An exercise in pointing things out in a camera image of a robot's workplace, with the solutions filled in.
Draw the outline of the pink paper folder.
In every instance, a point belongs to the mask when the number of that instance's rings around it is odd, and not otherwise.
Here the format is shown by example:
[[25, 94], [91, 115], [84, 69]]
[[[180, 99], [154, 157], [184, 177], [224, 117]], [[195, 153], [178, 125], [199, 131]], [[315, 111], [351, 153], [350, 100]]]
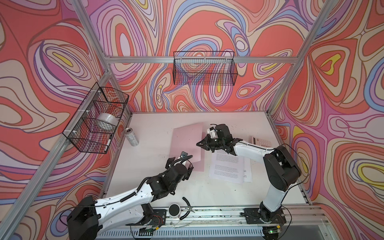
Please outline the pink paper folder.
[[194, 172], [205, 171], [205, 152], [197, 146], [204, 138], [203, 123], [176, 128], [173, 130], [169, 158], [179, 157], [181, 152], [186, 152], [193, 157], [190, 159]]

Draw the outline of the printed paper sheet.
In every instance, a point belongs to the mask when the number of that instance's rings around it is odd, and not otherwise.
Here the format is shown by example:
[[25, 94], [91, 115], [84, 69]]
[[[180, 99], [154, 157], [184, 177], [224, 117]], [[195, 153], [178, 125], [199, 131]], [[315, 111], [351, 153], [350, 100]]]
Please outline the printed paper sheet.
[[244, 157], [234, 156], [225, 151], [212, 153], [209, 177], [215, 180], [242, 184], [244, 182]]
[[244, 182], [251, 183], [252, 181], [253, 181], [253, 178], [252, 178], [251, 160], [248, 158], [244, 158]]

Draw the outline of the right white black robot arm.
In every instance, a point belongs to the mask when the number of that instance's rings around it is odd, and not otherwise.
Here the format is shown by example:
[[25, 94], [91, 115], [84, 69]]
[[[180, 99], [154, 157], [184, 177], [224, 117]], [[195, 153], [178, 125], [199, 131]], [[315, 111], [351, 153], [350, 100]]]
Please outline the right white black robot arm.
[[263, 222], [271, 222], [282, 209], [283, 200], [290, 186], [302, 175], [292, 155], [283, 146], [267, 149], [234, 138], [225, 124], [214, 125], [207, 132], [207, 135], [197, 142], [198, 147], [211, 152], [223, 150], [227, 154], [265, 164], [270, 187], [267, 196], [260, 204], [259, 216]]

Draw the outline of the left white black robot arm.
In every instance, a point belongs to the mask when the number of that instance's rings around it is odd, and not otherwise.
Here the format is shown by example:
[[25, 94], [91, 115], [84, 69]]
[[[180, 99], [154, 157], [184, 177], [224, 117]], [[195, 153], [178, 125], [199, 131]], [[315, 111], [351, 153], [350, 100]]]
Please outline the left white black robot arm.
[[164, 172], [145, 177], [135, 189], [104, 199], [83, 198], [67, 216], [69, 238], [94, 240], [117, 227], [147, 224], [154, 216], [151, 203], [174, 195], [177, 185], [189, 179], [191, 158], [185, 152], [178, 159], [169, 158]]

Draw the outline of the round black white puck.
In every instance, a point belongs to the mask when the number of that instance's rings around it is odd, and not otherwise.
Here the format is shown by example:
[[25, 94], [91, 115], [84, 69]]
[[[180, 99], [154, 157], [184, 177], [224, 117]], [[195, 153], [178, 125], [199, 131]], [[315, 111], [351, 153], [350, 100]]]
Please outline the round black white puck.
[[181, 214], [181, 207], [178, 204], [171, 204], [168, 209], [171, 218], [177, 219]]

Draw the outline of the pink white calculator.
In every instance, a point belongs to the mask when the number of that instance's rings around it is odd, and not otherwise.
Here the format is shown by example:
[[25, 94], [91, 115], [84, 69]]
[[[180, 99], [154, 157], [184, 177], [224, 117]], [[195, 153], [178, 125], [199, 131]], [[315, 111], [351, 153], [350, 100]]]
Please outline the pink white calculator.
[[253, 136], [251, 137], [251, 143], [266, 149], [269, 149], [272, 147], [272, 143], [270, 141], [253, 137]]

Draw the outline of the silver drink can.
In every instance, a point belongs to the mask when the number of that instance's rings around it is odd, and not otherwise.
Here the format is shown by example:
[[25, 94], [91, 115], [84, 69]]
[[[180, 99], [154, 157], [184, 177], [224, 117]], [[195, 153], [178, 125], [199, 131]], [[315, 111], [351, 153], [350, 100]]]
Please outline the silver drink can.
[[131, 144], [132, 147], [136, 147], [139, 145], [139, 140], [135, 135], [135, 132], [132, 128], [126, 128], [124, 130], [125, 137], [127, 138], [128, 142]]

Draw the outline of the white marker pen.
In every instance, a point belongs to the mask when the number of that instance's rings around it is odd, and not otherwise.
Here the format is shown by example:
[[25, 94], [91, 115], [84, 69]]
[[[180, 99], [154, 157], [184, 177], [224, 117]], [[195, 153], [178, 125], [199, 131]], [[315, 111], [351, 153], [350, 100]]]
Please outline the white marker pen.
[[111, 145], [112, 138], [113, 138], [113, 136], [110, 136], [109, 139], [108, 139], [108, 142], [107, 142], [107, 144], [106, 144], [106, 146], [105, 146], [105, 150], [104, 150], [105, 153], [108, 151], [108, 149], [109, 149], [109, 147], [110, 147], [110, 145]]

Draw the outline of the white tape roll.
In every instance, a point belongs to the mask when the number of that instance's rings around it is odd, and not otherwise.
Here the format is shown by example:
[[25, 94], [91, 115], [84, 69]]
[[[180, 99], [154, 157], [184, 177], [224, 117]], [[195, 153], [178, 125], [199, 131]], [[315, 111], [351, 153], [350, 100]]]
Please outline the white tape roll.
[[96, 120], [97, 125], [105, 131], [114, 131], [119, 120], [114, 115], [108, 113], [100, 113]]

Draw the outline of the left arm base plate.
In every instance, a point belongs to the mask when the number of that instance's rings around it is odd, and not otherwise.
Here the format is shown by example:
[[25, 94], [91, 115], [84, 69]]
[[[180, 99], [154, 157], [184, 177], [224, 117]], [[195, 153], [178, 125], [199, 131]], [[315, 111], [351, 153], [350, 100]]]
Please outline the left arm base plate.
[[155, 209], [152, 215], [145, 215], [138, 223], [126, 224], [126, 226], [150, 226], [152, 228], [161, 227], [166, 223], [167, 210]]

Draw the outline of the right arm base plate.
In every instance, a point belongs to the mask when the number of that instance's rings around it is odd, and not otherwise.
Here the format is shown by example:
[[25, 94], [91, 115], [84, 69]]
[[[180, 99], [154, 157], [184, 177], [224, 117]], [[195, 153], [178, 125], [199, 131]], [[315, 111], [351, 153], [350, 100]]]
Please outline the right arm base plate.
[[270, 213], [267, 209], [245, 208], [240, 212], [242, 217], [245, 217], [247, 224], [267, 224], [267, 225], [284, 225], [287, 223], [285, 214], [282, 208]]

